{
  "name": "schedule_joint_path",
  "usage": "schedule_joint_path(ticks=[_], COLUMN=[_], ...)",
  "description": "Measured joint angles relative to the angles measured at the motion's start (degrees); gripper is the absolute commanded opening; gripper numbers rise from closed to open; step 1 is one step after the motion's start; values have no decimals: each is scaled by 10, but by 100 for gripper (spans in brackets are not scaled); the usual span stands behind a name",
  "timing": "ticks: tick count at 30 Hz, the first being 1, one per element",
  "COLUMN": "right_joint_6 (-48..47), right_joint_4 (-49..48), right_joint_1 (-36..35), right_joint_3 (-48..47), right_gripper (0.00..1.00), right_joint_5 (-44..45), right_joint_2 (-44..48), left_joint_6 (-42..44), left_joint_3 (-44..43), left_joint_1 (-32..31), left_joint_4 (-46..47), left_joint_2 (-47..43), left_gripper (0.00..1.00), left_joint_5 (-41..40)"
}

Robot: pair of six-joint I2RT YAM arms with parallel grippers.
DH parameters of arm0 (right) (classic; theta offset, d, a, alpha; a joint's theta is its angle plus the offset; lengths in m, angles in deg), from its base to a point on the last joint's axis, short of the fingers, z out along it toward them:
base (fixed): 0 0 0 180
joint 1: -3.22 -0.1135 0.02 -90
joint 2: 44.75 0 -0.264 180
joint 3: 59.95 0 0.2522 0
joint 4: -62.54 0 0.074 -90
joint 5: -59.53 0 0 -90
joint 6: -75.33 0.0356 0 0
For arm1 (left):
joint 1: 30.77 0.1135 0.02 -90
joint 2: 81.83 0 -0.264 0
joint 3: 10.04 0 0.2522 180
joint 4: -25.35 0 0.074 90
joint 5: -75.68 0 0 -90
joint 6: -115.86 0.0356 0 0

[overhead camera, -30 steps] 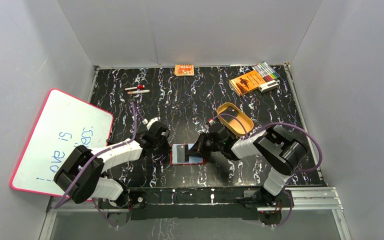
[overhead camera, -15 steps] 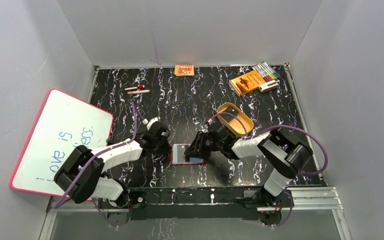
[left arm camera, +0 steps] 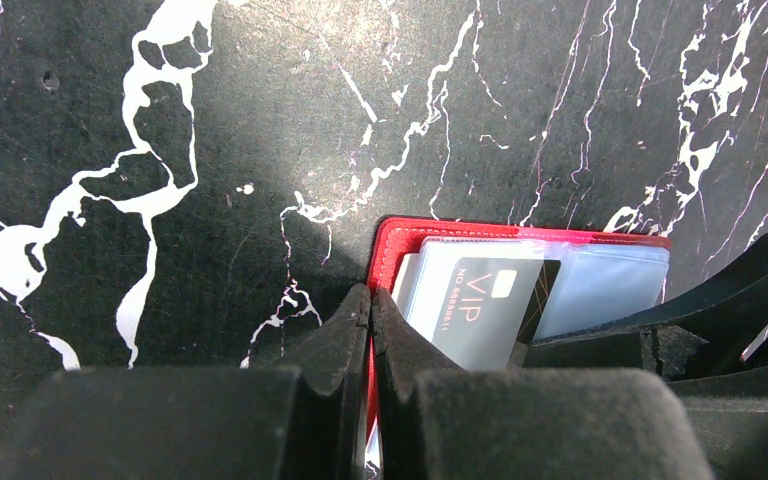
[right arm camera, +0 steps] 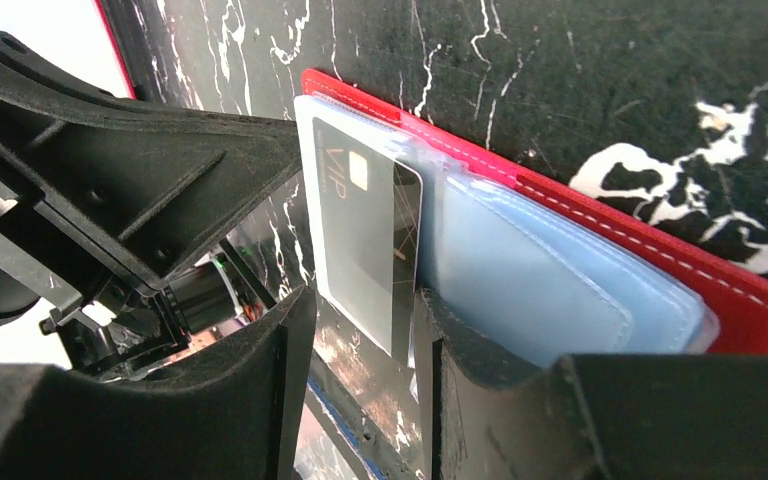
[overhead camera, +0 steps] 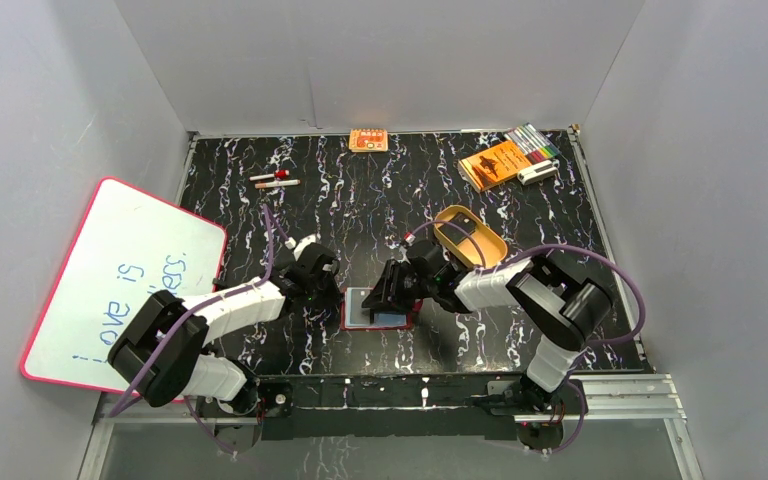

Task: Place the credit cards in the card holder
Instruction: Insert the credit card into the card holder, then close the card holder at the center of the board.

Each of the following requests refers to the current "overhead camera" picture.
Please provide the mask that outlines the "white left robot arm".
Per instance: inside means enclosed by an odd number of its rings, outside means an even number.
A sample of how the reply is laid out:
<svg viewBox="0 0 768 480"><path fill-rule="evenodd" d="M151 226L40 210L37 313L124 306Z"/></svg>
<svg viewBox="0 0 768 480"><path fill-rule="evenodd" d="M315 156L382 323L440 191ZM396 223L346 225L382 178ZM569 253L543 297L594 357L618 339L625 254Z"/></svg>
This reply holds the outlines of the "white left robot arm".
<svg viewBox="0 0 768 480"><path fill-rule="evenodd" d="M292 261L270 269L266 280L185 298L158 291L114 342L107 362L152 407L205 397L246 416L261 399L258 377L239 360L209 354L209 346L258 323L336 308L339 270L333 251L305 238Z"/></svg>

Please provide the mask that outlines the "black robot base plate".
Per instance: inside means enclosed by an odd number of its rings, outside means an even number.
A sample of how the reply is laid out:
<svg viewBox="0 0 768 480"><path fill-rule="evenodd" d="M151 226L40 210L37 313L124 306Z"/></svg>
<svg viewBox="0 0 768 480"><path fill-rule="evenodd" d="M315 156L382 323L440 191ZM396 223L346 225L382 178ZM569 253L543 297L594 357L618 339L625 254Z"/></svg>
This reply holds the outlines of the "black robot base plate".
<svg viewBox="0 0 768 480"><path fill-rule="evenodd" d="M264 376L244 407L203 398L194 405L218 427L250 425L268 441L477 436L543 451L561 446L567 427L579 431L589 411L581 381L545 394L519 372Z"/></svg>

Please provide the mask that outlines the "red leather card holder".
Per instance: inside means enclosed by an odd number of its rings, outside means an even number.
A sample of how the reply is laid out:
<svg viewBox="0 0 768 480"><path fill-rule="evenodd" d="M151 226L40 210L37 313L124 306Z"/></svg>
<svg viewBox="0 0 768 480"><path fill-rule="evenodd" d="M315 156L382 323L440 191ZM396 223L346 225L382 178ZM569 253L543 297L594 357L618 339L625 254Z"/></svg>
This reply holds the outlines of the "red leather card holder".
<svg viewBox="0 0 768 480"><path fill-rule="evenodd" d="M417 301L409 313L378 310L362 306L371 293L371 288L349 287L344 290L341 306L340 329L343 331L390 331L412 328L423 301Z"/></svg>

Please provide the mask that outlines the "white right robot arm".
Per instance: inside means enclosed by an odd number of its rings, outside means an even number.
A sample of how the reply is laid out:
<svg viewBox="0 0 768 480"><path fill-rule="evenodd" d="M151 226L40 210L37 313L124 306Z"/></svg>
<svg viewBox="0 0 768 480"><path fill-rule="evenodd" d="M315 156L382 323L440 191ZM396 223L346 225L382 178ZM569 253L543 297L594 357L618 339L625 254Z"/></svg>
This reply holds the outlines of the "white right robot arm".
<svg viewBox="0 0 768 480"><path fill-rule="evenodd" d="M524 374L524 403L537 414L547 414L561 403L562 383L613 308L607 289L567 257L567 251L540 246L519 260L478 269L445 253L439 243L422 240L408 247L404 259L385 263L360 309L372 316L407 316L426 299L460 314L520 307L541 334Z"/></svg>

